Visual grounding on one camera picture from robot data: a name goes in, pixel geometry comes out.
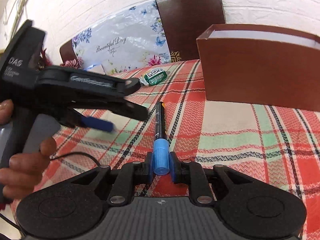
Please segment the person's left hand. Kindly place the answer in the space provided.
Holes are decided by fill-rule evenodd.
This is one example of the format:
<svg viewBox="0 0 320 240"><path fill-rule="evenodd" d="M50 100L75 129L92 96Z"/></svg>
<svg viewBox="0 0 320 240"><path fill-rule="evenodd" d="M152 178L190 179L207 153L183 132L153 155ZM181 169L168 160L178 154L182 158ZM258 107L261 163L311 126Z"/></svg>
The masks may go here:
<svg viewBox="0 0 320 240"><path fill-rule="evenodd" d="M56 152L52 137L42 139L35 152L22 152L35 119L27 109L15 111L11 100L1 103L1 125L10 127L1 135L1 204L32 193Z"/></svg>

